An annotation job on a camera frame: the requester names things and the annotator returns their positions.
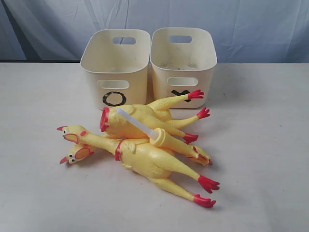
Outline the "yellow rubber chicken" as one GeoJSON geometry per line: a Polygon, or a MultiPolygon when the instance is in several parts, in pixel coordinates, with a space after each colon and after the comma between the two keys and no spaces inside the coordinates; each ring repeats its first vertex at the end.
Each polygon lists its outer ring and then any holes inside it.
{"type": "Polygon", "coordinates": [[[193,135],[181,131],[182,128],[206,117],[210,116],[210,110],[203,108],[195,116],[174,120],[170,108],[184,100],[202,99],[204,92],[200,89],[184,95],[167,97],[153,101],[148,105],[133,104],[115,107],[105,107],[100,120],[100,129],[104,132],[103,136],[110,139],[146,138],[147,135],[142,130],[131,124],[127,119],[117,113],[122,109],[151,129],[161,128],[172,136],[184,139],[186,144],[198,139],[198,135],[193,135]]]}
{"type": "Polygon", "coordinates": [[[172,172],[187,175],[197,181],[208,193],[218,190],[219,182],[200,175],[175,157],[173,147],[154,146],[149,139],[115,139],[106,134],[91,133],[80,125],[58,127],[65,140],[75,146],[60,161],[73,164],[101,148],[114,155],[124,168],[132,170],[152,181],[159,188],[188,199],[205,208],[212,208],[216,201],[192,194],[169,179],[172,172]]]}

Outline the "broken chicken head with tube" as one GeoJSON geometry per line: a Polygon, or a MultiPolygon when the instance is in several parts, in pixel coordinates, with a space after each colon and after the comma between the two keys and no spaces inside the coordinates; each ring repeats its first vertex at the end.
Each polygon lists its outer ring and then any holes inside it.
{"type": "Polygon", "coordinates": [[[211,157],[202,148],[186,144],[185,142],[171,136],[162,128],[151,129],[123,109],[117,109],[117,113],[136,128],[144,132],[149,137],[150,144],[153,146],[168,148],[184,154],[194,162],[200,163],[203,166],[212,165],[211,157]]]}

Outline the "yellow rubber chicken front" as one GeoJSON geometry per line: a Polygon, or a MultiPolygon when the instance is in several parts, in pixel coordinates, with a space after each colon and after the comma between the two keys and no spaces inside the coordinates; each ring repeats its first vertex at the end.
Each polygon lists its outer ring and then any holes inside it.
{"type": "Polygon", "coordinates": [[[73,164],[101,148],[114,155],[124,168],[132,170],[152,181],[159,188],[188,199],[205,208],[212,208],[216,201],[192,194],[169,179],[172,172],[187,175],[197,181],[208,193],[218,190],[219,182],[200,175],[175,157],[173,147],[154,146],[149,139],[115,139],[106,134],[91,133],[80,125],[58,127],[65,140],[75,146],[60,161],[73,164]]]}

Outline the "headless yellow rubber chicken body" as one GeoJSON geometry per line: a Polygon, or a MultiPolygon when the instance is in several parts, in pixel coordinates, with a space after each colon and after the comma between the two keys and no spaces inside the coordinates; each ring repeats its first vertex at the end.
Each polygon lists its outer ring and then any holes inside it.
{"type": "Polygon", "coordinates": [[[161,128],[173,136],[181,137],[187,144],[198,139],[198,135],[183,132],[181,129],[198,120],[197,116],[183,120],[174,120],[170,110],[156,110],[142,104],[105,107],[100,119],[100,130],[111,138],[146,138],[147,134],[118,113],[124,111],[132,118],[150,129],[161,128]]]}

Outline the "cream bin marked X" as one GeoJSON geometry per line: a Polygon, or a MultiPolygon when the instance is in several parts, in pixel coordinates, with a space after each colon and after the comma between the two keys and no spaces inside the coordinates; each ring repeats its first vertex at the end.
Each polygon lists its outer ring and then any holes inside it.
{"type": "Polygon", "coordinates": [[[176,108],[203,106],[217,55],[211,34],[199,28],[161,28],[152,36],[150,62],[154,99],[181,96],[200,89],[201,99],[184,100],[176,108]]]}

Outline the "cream bin marked O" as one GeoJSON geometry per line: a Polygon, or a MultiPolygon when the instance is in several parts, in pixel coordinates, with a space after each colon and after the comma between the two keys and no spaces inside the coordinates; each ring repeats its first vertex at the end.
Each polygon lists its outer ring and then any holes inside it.
{"type": "Polygon", "coordinates": [[[150,34],[140,29],[92,35],[80,64],[98,109],[146,103],[150,45],[150,34]]]}

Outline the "blue-grey backdrop curtain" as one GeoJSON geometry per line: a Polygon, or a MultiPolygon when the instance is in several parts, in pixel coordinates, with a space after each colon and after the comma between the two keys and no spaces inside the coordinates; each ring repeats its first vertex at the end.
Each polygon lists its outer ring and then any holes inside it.
{"type": "Polygon", "coordinates": [[[79,60],[102,29],[208,31],[220,63],[307,63],[306,0],[3,0],[1,60],[79,60]]]}

